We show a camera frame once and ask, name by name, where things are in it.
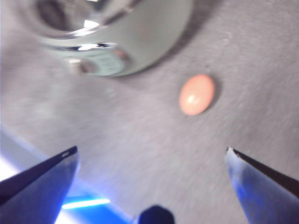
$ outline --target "small oval object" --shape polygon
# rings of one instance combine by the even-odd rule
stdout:
[[[184,84],[179,96],[179,105],[185,114],[196,115],[209,107],[214,94],[213,79],[208,75],[199,74]]]

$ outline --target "black object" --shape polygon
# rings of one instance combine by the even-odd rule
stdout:
[[[0,183],[1,224],[53,224],[78,166],[72,147]]]
[[[226,163],[250,224],[299,224],[299,181],[233,148]]]
[[[172,213],[155,205],[141,213],[138,224],[175,224]]]

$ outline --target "gray carpet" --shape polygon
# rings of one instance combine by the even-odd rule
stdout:
[[[198,0],[159,63],[115,78],[72,75],[1,2],[1,122],[54,155],[77,145],[79,177],[130,215],[152,204],[177,224],[246,223],[224,164],[227,146],[299,179],[299,1]],[[206,73],[204,113],[178,107]]]

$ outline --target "blue light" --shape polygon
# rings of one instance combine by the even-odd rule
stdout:
[[[62,206],[63,209],[75,209],[75,208],[82,208],[82,207],[89,207],[95,206],[100,204],[107,204],[110,203],[109,199],[93,199],[88,201],[81,201],[81,202],[72,202],[67,203]]]

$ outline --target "orange egg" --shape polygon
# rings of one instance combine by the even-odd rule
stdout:
[[[195,115],[209,107],[215,94],[215,84],[211,77],[200,74],[190,78],[183,86],[179,105],[187,115]]]

